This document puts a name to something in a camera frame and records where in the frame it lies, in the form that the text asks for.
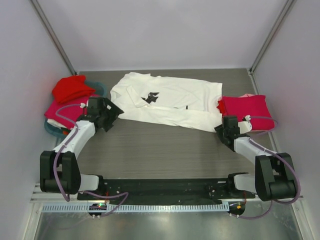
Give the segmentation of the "white printed t shirt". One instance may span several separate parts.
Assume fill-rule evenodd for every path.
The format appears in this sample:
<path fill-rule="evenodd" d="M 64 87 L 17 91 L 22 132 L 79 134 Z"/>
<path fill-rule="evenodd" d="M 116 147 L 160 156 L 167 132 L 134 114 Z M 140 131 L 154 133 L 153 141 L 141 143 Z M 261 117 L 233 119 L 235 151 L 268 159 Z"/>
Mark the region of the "white printed t shirt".
<path fill-rule="evenodd" d="M 119 118 L 215 132 L 222 124 L 222 83 L 192 78 L 127 73 L 111 90 Z"/>

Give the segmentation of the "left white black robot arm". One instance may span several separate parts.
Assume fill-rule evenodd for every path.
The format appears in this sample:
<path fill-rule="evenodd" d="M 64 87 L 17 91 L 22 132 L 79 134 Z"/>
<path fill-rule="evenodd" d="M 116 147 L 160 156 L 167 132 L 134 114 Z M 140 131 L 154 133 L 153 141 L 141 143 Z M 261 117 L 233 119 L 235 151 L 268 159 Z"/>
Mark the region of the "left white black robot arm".
<path fill-rule="evenodd" d="M 87 103 L 77 104 L 76 107 L 83 110 L 76 120 L 60 114 L 62 110 L 71 108 L 70 104 L 55 113 L 59 118 L 72 123 L 73 129 L 53 150 L 41 153 L 40 189 L 45 193 L 60 193 L 66 200 L 70 195 L 80 192 L 88 192 L 95 200 L 100 200 L 106 195 L 103 177 L 82 174 L 77 158 L 97 130 L 109 131 L 124 111 L 106 97 L 90 97 Z"/>

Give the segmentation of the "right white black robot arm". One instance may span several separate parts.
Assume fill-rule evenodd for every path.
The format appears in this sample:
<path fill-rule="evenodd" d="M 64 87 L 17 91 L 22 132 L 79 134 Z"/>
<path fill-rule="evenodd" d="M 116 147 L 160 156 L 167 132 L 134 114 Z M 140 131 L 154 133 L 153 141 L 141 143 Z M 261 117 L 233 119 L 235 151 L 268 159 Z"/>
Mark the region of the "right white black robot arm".
<path fill-rule="evenodd" d="M 228 176 L 226 194 L 237 198 L 247 191 L 256 194 L 264 202 L 292 204 L 301 194 L 292 158 L 286 152 L 272 151 L 254 141 L 244 130 L 251 125 L 251 119 L 247 115 L 244 121 L 238 122 L 236 116 L 225 116 L 222 124 L 215 127 L 218 138 L 226 147 L 254 164 L 253 175 L 233 173 Z"/>

